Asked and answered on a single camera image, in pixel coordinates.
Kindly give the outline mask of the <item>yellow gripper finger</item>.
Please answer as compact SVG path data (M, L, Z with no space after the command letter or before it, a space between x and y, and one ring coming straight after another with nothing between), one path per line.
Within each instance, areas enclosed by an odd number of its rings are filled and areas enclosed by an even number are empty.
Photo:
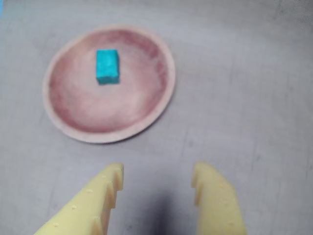
M199 208L198 235L246 235L236 192L232 184L213 166L197 162L192 188Z
M108 165L82 188L37 235L106 235L117 192L123 189L124 165Z

